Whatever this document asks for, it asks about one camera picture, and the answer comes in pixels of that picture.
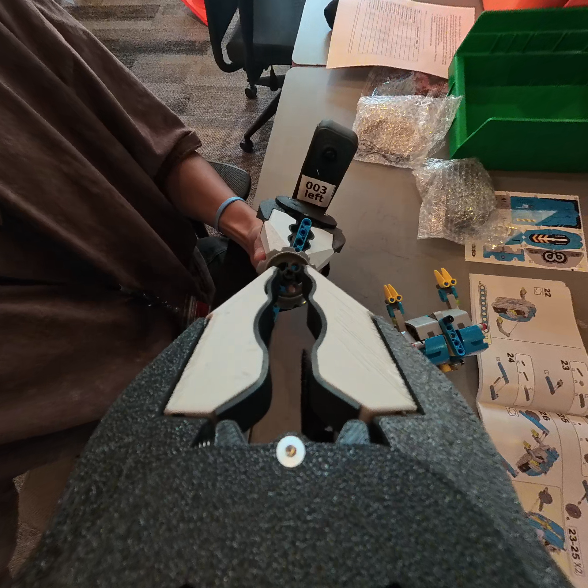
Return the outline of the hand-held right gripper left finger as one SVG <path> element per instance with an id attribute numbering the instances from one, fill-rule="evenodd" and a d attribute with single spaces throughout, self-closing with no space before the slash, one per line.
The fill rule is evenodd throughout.
<path id="1" fill-rule="evenodd" d="M 167 416 L 233 420 L 248 430 L 267 413 L 272 395 L 268 344 L 278 293 L 267 269 L 217 307 L 165 407 Z"/>

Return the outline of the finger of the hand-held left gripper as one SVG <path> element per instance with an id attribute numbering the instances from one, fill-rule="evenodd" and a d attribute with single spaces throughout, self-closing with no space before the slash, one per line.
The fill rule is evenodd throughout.
<path id="1" fill-rule="evenodd" d="M 341 250 L 341 230 L 324 229 L 314 224 L 307 237 L 307 257 L 309 264 L 323 275 L 329 273 L 329 262 Z"/>
<path id="2" fill-rule="evenodd" d="M 261 230 L 261 243 L 266 258 L 258 263 L 257 273 L 263 273 L 269 267 L 271 259 L 276 255 L 294 251 L 290 243 L 292 226 L 296 226 L 294 217 L 280 210 L 272 210 L 269 219 L 264 221 Z"/>

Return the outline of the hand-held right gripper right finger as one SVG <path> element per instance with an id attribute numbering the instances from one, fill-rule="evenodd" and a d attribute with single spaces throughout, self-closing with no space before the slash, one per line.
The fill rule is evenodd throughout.
<path id="1" fill-rule="evenodd" d="M 304 268 L 311 350 L 309 403 L 334 430 L 352 419 L 416 413 L 374 314 L 314 268 Z"/>

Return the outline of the blue perforated beam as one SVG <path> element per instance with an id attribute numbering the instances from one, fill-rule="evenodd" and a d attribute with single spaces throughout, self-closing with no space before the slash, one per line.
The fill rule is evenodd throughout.
<path id="1" fill-rule="evenodd" d="M 278 297 L 273 307 L 273 319 L 279 313 L 301 307 L 305 304 L 303 297 L 302 276 L 306 265 L 299 255 L 304 252 L 312 221 L 304 217 L 298 224 L 298 230 L 291 240 L 292 253 L 283 252 L 272 260 L 272 266 L 278 268 Z"/>

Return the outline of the grey toothed wheel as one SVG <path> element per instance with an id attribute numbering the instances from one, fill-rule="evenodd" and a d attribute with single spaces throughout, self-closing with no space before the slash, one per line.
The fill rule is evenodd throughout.
<path id="1" fill-rule="evenodd" d="M 304 295 L 305 266 L 310 264 L 308 255 L 291 247 L 271 251 L 265 261 L 265 269 L 275 269 L 266 291 L 273 296 L 273 310 L 290 311 L 306 303 Z"/>

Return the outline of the blue toy robot model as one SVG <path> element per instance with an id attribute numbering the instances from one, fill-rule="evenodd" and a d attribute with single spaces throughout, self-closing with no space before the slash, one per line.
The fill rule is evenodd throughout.
<path id="1" fill-rule="evenodd" d="M 475 324 L 459 307 L 457 280 L 442 268 L 435 270 L 437 293 L 447 309 L 413 319 L 405 319 L 403 297 L 390 284 L 383 285 L 385 304 L 393 326 L 410 345 L 427 357 L 442 372 L 455 371 L 466 357 L 489 348 L 486 323 Z"/>

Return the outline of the person's left forearm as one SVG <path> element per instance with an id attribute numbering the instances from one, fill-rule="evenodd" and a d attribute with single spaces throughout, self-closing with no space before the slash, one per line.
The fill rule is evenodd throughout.
<path id="1" fill-rule="evenodd" d="M 220 204 L 235 196 L 214 168 L 197 152 L 173 168 L 165 189 L 172 203 L 185 216 L 212 227 Z"/>

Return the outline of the person's left hand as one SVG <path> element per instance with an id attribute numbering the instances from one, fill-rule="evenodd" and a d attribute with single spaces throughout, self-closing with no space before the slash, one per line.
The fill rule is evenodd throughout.
<path id="1" fill-rule="evenodd" d="M 222 234 L 232 239 L 247 253 L 254 269 L 257 269 L 258 263 L 266 258 L 261 243 L 262 226 L 263 222 L 257 218 L 254 210 L 242 202 L 232 203 L 220 220 Z"/>

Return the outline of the blue wristband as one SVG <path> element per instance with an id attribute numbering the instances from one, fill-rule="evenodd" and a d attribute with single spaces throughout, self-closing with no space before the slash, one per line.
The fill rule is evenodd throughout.
<path id="1" fill-rule="evenodd" d="M 220 204 L 220 206 L 218 207 L 218 209 L 216 211 L 214 223 L 213 223 L 213 227 L 217 232 L 222 233 L 222 231 L 220 229 L 221 217 L 223 216 L 224 211 L 234 202 L 246 203 L 246 200 L 244 200 L 243 198 L 241 198 L 239 196 L 231 196 L 230 198 L 227 198 L 224 202 L 222 202 Z"/>

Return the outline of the black perforated office chair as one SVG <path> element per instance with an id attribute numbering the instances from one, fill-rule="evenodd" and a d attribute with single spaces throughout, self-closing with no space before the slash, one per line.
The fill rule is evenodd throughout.
<path id="1" fill-rule="evenodd" d="M 209 160 L 209 164 L 217 174 L 224 180 L 225 184 L 231 189 L 233 194 L 243 201 L 247 202 L 251 193 L 252 178 L 250 174 L 235 165 L 226 164 L 223 162 Z M 222 233 L 212 226 L 202 224 L 201 222 L 191 220 L 190 221 L 196 236 L 199 239 L 207 238 L 210 236 L 220 236 Z"/>

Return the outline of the bubble wrap bag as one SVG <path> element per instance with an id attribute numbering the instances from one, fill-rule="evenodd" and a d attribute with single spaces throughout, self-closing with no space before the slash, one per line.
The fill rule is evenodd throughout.
<path id="1" fill-rule="evenodd" d="M 478 159 L 426 159 L 412 173 L 422 198 L 417 239 L 506 240 L 492 179 Z"/>
<path id="2" fill-rule="evenodd" d="M 355 159 L 417 168 L 445 142 L 462 97 L 364 96 L 357 103 L 353 131 Z"/>

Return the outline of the clear plastic bag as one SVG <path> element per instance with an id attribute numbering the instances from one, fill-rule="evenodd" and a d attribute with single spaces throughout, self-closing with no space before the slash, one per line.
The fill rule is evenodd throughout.
<path id="1" fill-rule="evenodd" d="M 448 80 L 414 70 L 374 66 L 368 75 L 364 96 L 410 96 L 445 98 L 449 94 Z"/>

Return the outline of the instruction booklet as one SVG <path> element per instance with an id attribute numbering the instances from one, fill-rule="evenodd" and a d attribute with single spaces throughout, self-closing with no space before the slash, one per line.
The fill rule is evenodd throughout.
<path id="1" fill-rule="evenodd" d="M 477 407 L 543 546 L 587 587 L 587 353 L 561 281 L 471 274 Z"/>

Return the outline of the green storage bin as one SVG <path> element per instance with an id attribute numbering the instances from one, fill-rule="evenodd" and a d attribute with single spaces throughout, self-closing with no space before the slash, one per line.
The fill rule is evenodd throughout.
<path id="1" fill-rule="evenodd" d="M 452 159 L 587 172 L 587 8 L 485 11 L 456 51 Z"/>

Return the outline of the sticker sheet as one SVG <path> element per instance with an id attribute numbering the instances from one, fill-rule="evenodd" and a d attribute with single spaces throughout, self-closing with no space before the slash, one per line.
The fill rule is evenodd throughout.
<path id="1" fill-rule="evenodd" d="M 578 196 L 496 191 L 500 219 L 510 230 L 503 243 L 465 246 L 470 262 L 516 268 L 587 272 L 587 246 Z"/>

